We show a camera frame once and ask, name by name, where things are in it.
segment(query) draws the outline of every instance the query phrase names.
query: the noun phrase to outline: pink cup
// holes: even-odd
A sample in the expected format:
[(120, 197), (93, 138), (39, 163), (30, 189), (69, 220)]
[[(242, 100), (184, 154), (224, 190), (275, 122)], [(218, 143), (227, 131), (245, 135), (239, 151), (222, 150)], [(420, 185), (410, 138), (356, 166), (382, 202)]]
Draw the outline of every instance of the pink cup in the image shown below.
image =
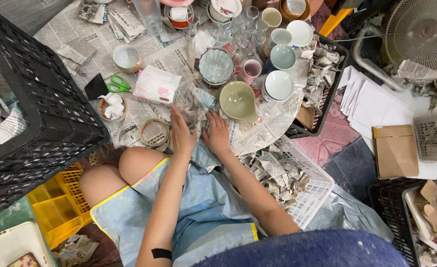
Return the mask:
[(255, 80), (255, 78), (258, 77), (260, 73), (261, 73), (261, 64), (254, 59), (249, 59), (243, 65), (243, 69), (242, 71), (240, 71), (239, 74), (239, 79), (242, 82), (251, 85), (253, 80)]

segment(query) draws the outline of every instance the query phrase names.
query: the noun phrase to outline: yellow bar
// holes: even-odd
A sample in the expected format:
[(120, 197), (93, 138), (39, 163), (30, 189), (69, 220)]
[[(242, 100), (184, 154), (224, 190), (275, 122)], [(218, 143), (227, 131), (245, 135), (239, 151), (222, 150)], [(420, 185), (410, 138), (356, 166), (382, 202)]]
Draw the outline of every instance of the yellow bar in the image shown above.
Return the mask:
[(327, 37), (347, 15), (351, 14), (352, 10), (354, 9), (341, 9), (337, 16), (330, 15), (319, 33)]

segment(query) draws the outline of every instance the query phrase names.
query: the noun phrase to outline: green scissors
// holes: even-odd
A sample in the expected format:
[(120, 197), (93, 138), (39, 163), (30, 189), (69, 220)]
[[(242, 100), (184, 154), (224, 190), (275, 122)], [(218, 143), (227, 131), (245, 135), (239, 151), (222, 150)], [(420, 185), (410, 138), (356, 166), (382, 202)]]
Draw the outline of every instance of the green scissors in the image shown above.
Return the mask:
[[(121, 80), (121, 83), (115, 81), (115, 78), (119, 78)], [(112, 93), (119, 93), (119, 92), (129, 92), (129, 89), (131, 89), (131, 86), (129, 86), (126, 81), (124, 80), (123, 77), (119, 76), (119, 75), (113, 75), (111, 76), (111, 82), (108, 83), (106, 85), (106, 87), (108, 88), (108, 90)]]

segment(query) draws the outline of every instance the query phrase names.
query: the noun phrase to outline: fan stand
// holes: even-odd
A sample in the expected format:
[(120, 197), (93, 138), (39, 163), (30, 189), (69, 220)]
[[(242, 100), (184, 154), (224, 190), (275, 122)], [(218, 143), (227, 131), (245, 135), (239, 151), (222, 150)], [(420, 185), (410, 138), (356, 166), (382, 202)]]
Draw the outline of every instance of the fan stand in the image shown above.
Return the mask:
[(402, 85), (401, 83), (395, 81), (393, 78), (388, 76), (387, 73), (385, 73), (380, 67), (378, 67), (375, 63), (373, 63), (370, 59), (362, 58), (360, 56), (362, 45), (364, 43), (363, 37), (365, 36), (366, 33), (373, 33), (376, 35), (383, 34), (377, 27), (375, 27), (373, 25), (366, 25), (364, 28), (362, 28), (361, 31), (356, 36), (357, 40), (355, 40), (352, 43), (352, 47), (351, 47), (351, 54), (352, 54), (352, 57), (354, 58), (355, 62), (359, 66), (368, 70), (370, 73), (375, 75), (377, 78), (379, 78), (380, 80), (385, 82), (394, 91), (397, 91), (399, 93), (403, 93), (403, 92), (411, 90), (413, 88), (413, 84), (407, 83), (405, 85)]

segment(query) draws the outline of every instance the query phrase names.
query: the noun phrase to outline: pink plate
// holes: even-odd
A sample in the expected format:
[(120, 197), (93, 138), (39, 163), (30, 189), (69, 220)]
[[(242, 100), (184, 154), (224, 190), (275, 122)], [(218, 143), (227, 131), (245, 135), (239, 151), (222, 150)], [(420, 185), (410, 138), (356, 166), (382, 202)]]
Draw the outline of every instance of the pink plate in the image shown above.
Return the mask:
[(190, 5), (194, 0), (160, 0), (166, 6), (173, 8), (186, 7)]

